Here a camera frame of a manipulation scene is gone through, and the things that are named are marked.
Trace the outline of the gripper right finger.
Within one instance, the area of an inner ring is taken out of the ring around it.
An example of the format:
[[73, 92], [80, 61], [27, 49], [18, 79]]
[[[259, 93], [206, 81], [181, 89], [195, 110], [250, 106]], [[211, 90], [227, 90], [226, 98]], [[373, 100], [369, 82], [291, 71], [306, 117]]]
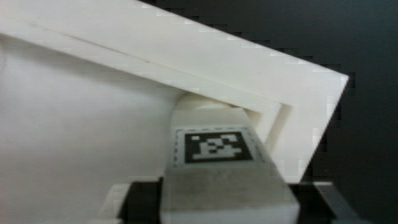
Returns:
[[373, 224], [361, 218], [332, 182], [290, 185], [298, 204], [297, 224]]

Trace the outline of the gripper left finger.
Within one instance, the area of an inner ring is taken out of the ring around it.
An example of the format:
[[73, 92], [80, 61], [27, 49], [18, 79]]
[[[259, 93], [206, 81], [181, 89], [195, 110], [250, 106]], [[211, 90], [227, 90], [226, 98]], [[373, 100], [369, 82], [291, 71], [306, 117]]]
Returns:
[[87, 224], [162, 224], [162, 178], [135, 179], [115, 184], [96, 217]]

